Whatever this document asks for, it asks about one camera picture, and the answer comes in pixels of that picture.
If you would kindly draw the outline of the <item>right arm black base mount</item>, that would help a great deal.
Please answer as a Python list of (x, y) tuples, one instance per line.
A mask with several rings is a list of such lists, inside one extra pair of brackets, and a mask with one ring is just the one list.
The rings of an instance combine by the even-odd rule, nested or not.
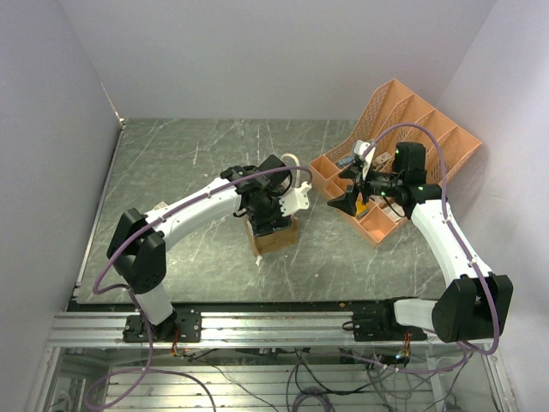
[(426, 333), (418, 327), (396, 322), (396, 299), (351, 301), (351, 319), (341, 328), (353, 333), (355, 342), (404, 341), (407, 334), (413, 342), (425, 341)]

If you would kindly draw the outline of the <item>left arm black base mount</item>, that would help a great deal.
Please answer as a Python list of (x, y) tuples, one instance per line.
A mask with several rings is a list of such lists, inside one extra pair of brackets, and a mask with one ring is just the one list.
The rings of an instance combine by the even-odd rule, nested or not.
[[(199, 342), (202, 333), (202, 316), (194, 309), (176, 309), (170, 317), (159, 325), (151, 325), (155, 342)], [(126, 318), (123, 342), (138, 343), (148, 341), (148, 329), (140, 315)]]

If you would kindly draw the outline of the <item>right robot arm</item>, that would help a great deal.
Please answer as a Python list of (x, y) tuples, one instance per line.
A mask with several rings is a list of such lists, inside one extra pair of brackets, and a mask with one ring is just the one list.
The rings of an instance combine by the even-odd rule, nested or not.
[(446, 285), (438, 300), (395, 300), (394, 310), (379, 317), (379, 332), (394, 340), (412, 326), (435, 333), (443, 342), (496, 338), (504, 328), (513, 285), (478, 257), (455, 223), (441, 186), (428, 183), (425, 147), (398, 143), (388, 173), (371, 169), (374, 151), (368, 142), (354, 144), (353, 161), (339, 175), (352, 183), (329, 206), (355, 215), (358, 199), (394, 200), (424, 236)]

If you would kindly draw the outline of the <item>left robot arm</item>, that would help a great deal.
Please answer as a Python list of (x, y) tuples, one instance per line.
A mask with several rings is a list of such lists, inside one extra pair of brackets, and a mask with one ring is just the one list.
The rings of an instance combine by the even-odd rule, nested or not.
[(293, 218), (283, 211), (281, 198), (292, 183), (292, 170), (271, 155), (257, 167), (230, 167), (163, 209), (122, 214), (107, 249), (108, 265), (125, 280), (154, 340), (178, 334), (177, 313), (163, 286), (166, 254), (199, 227), (229, 215), (245, 218), (255, 238), (290, 228)]

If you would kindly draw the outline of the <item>brown canvas tote bag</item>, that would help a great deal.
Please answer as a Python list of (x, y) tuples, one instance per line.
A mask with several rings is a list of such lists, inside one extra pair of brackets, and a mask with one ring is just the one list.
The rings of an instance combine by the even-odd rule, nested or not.
[(280, 198), (288, 192), (292, 187), (292, 184), (293, 173), (290, 170), (263, 175), (251, 179), (244, 184), (245, 193), (242, 196), (241, 209), (244, 211), (245, 230), (250, 242), (250, 247), (256, 257), (295, 244), (299, 231), (299, 223), (296, 218), (290, 215), (293, 223), (289, 228), (274, 232), (267, 236), (256, 237), (252, 233), (251, 224), (246, 215), (246, 207), (248, 204), (247, 198), (254, 191), (262, 191), (270, 196)]

